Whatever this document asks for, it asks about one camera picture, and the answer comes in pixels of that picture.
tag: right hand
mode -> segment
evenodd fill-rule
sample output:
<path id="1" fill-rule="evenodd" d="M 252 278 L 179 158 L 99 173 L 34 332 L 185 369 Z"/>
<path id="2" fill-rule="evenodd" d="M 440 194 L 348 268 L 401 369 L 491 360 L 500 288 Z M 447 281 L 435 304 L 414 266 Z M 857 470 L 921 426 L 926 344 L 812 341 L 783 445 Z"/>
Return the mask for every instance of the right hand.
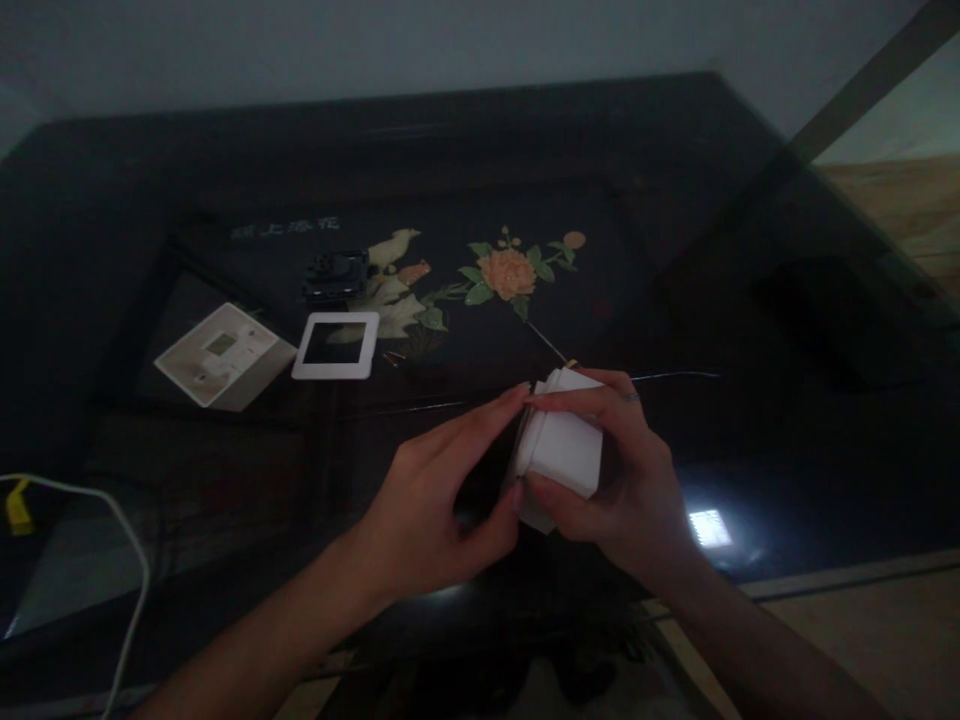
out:
<path id="1" fill-rule="evenodd" d="M 547 412 L 593 416 L 617 441 L 626 477 L 610 492 L 585 500 L 535 473 L 530 488 L 568 540 L 595 542 L 609 560 L 664 597 L 706 562 L 690 529 L 670 448 L 648 426 L 626 373 L 579 369 L 603 383 L 589 390 L 531 395 Z"/>

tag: white bird painting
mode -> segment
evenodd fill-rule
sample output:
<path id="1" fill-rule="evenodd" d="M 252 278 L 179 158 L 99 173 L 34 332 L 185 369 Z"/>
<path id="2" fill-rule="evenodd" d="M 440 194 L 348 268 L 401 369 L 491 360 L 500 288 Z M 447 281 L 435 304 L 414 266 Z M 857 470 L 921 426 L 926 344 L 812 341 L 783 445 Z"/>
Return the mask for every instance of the white bird painting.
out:
<path id="1" fill-rule="evenodd" d="M 390 265 L 406 254 L 407 248 L 410 247 L 410 241 L 419 234 L 420 231 L 413 228 L 394 230 L 392 238 L 377 243 L 369 249 L 370 265 L 376 265 L 383 273 Z"/>

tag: fingernail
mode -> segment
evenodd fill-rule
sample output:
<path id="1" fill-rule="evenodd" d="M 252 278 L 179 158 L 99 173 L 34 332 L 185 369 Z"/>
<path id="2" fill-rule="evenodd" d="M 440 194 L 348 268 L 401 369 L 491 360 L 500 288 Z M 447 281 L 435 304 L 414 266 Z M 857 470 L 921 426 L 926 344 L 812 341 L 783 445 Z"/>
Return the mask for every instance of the fingernail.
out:
<path id="1" fill-rule="evenodd" d="M 513 499 L 510 504 L 513 506 L 513 514 L 520 514 L 520 507 L 523 505 L 523 484 L 517 483 L 513 490 Z"/>

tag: white square frame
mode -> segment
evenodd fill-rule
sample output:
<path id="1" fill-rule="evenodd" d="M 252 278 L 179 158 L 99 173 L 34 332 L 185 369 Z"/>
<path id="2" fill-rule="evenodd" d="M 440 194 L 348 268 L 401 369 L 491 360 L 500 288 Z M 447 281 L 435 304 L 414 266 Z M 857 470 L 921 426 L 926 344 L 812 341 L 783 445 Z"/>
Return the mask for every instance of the white square frame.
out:
<path id="1" fill-rule="evenodd" d="M 307 347 L 317 325 L 343 325 L 363 323 L 363 340 L 360 345 L 360 357 L 355 363 L 305 363 Z M 297 359 L 293 364 L 295 380 L 366 380 L 370 377 L 373 364 L 373 351 L 377 345 L 377 330 L 380 328 L 380 315 L 375 312 L 310 313 L 307 326 L 303 329 Z"/>

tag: white box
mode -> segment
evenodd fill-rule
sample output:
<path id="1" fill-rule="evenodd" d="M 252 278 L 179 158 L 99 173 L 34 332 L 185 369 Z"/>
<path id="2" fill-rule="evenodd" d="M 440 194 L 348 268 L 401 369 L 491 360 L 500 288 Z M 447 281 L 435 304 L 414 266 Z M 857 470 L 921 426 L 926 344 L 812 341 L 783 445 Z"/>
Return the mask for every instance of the white box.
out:
<path id="1" fill-rule="evenodd" d="M 562 368 L 550 373 L 546 383 L 538 382 L 535 395 L 598 387 L 575 370 Z M 589 498 L 600 483 L 603 431 L 573 413 L 547 413 L 528 408 L 520 423 L 513 456 L 504 478 L 504 491 L 522 482 L 528 472 L 555 480 L 580 497 Z M 529 488 L 523 496 L 520 519 L 547 534 L 555 527 L 550 514 Z"/>
<path id="2" fill-rule="evenodd" d="M 153 364 L 200 407 L 241 412 L 296 355 L 293 345 L 224 303 Z"/>

